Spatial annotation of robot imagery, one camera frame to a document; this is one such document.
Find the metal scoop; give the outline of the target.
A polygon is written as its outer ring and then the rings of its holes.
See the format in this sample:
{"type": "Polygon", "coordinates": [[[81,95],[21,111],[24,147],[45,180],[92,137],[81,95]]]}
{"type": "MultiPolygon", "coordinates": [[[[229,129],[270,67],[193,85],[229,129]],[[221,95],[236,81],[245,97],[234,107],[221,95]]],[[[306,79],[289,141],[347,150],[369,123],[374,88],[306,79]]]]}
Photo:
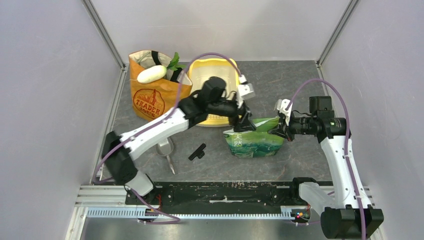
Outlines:
{"type": "Polygon", "coordinates": [[[174,144],[172,140],[169,137],[166,139],[163,139],[162,141],[158,142],[155,145],[155,150],[158,155],[167,159],[171,172],[173,175],[175,175],[176,169],[175,169],[173,161],[171,160],[171,154],[174,150],[174,144]]]}

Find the green litter bag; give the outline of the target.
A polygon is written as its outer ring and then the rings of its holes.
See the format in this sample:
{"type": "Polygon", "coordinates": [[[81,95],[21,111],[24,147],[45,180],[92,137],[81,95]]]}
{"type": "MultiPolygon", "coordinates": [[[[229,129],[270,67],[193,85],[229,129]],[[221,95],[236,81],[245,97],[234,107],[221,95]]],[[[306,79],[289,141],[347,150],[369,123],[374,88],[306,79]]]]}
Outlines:
{"type": "Polygon", "coordinates": [[[233,129],[223,132],[232,155],[238,158],[260,158],[274,156],[282,147],[284,138],[269,134],[277,127],[279,118],[255,118],[255,131],[235,132],[233,129]]]}

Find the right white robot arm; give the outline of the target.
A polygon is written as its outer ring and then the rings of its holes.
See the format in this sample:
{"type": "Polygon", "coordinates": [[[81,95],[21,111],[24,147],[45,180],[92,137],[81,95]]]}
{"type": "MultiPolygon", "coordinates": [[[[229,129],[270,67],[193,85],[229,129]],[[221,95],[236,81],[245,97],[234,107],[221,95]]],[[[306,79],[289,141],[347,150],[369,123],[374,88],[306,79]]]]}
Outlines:
{"type": "Polygon", "coordinates": [[[317,212],[327,239],[371,237],[383,223],[384,214],[373,207],[361,183],[347,119],[335,116],[331,97],[310,97],[309,113],[302,117],[294,116],[288,99],[279,99],[275,110],[278,125],[269,133],[289,142],[295,135],[315,136],[326,157],[334,188],[334,194],[329,195],[311,178],[296,178],[288,191],[289,200],[296,205],[306,201],[317,212]]]}

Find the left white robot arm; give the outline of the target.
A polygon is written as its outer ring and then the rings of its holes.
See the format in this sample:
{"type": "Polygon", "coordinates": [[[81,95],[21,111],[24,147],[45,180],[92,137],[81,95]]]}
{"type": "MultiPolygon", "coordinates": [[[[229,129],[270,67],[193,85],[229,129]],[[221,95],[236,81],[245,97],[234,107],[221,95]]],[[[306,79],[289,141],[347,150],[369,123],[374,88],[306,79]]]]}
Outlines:
{"type": "Polygon", "coordinates": [[[129,187],[144,204],[152,204],[157,191],[149,176],[135,167],[134,160],[146,150],[174,134],[204,122],[209,115],[227,117],[235,132],[255,131],[251,111],[245,100],[254,97],[251,83],[242,83],[231,99],[224,95],[226,82],[216,76],[204,82],[201,89],[181,99],[175,107],[155,120],[121,135],[114,131],[105,136],[101,162],[114,183],[129,187]]]}

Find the black bag clip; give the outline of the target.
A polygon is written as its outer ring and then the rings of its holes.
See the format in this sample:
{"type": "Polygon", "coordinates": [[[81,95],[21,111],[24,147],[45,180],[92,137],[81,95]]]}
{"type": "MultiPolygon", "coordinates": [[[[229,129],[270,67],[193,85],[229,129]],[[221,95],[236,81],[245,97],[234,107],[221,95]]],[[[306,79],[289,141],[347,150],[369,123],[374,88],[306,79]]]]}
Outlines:
{"type": "Polygon", "coordinates": [[[201,159],[204,155],[204,149],[206,148],[206,144],[202,143],[189,157],[190,161],[193,161],[195,158],[201,159]]]}

